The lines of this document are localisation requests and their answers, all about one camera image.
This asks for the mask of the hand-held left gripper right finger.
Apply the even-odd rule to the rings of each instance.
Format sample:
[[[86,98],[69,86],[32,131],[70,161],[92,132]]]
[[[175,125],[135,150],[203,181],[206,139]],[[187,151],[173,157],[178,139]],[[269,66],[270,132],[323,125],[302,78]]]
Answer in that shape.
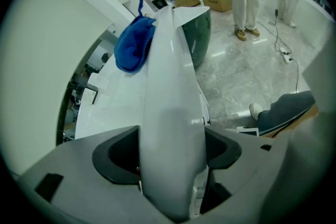
[[[227,149],[211,160],[207,211],[197,221],[281,221],[280,175],[288,155],[290,133],[256,137],[207,126],[205,134]]]

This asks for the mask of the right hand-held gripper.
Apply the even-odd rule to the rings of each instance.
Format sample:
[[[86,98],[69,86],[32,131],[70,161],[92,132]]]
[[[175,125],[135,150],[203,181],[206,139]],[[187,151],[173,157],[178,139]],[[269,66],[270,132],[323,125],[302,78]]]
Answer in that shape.
[[[241,133],[241,134],[246,134],[246,135],[251,135],[251,136],[256,136],[259,137],[259,129],[258,128],[248,128],[244,126],[239,126],[233,129],[226,129],[227,131],[231,132],[236,132],[236,133]]]

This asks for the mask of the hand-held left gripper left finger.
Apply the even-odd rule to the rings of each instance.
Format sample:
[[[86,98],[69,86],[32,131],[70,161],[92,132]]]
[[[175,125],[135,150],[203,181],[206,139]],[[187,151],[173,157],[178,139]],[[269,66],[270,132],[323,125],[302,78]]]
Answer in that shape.
[[[140,192],[137,126],[57,146],[18,180],[55,223],[168,224]]]

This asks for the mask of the person's right forearm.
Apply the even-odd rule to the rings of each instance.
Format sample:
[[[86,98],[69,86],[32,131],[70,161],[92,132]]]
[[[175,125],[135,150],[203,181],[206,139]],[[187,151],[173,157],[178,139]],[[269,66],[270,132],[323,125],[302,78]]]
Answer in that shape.
[[[308,120],[308,119],[314,119],[318,116],[319,109],[316,104],[314,104],[311,108],[309,108],[302,116],[296,118],[289,124],[285,124],[284,126],[281,126],[271,132],[268,132],[262,137],[268,137],[268,138],[276,138],[279,134],[281,134],[284,131],[294,130],[296,127],[298,127],[302,122]]]

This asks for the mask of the blue cloth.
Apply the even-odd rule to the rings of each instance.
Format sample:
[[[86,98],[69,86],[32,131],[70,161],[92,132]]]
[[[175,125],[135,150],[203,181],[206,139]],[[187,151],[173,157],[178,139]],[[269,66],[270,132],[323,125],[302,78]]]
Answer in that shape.
[[[156,19],[142,14],[143,0],[139,1],[139,15],[124,29],[114,48],[116,66],[127,73],[135,73],[144,65],[155,32]]]

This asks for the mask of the person's right shoe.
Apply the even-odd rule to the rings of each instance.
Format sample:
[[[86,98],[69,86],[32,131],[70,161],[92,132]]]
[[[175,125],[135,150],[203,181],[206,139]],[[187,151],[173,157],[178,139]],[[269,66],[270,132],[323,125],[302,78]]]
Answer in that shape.
[[[263,108],[258,103],[252,103],[249,106],[249,111],[251,117],[254,120],[258,121],[259,115],[263,112]]]

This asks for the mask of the person's right leg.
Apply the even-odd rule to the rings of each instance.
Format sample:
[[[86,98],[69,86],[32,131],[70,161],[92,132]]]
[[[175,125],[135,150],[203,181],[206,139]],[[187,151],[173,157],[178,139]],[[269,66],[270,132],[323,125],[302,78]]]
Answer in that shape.
[[[315,99],[311,91],[284,94],[270,105],[269,110],[257,113],[257,127],[261,132],[274,129],[302,114],[314,104]]]

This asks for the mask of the white power strip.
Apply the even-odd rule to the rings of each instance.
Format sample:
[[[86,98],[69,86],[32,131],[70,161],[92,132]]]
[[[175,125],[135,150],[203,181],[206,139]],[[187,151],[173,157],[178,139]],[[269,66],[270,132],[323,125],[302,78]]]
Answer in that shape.
[[[290,60],[290,52],[288,52],[285,48],[283,47],[280,47],[279,48],[279,51],[280,51],[280,54],[281,56],[283,57],[284,59],[284,62],[286,64],[290,64],[291,63],[291,60]]]

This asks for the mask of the white ceramic sink basin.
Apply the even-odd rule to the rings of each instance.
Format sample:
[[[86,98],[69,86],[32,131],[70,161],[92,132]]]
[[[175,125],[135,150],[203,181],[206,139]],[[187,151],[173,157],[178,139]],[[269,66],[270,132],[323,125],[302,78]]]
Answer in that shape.
[[[140,184],[143,195],[176,222],[194,214],[197,190],[206,185],[204,125],[207,107],[192,55],[207,47],[208,7],[165,7],[155,14],[155,33],[144,65],[128,73],[113,55],[88,80],[75,137],[110,138],[92,152],[95,169],[116,184]]]

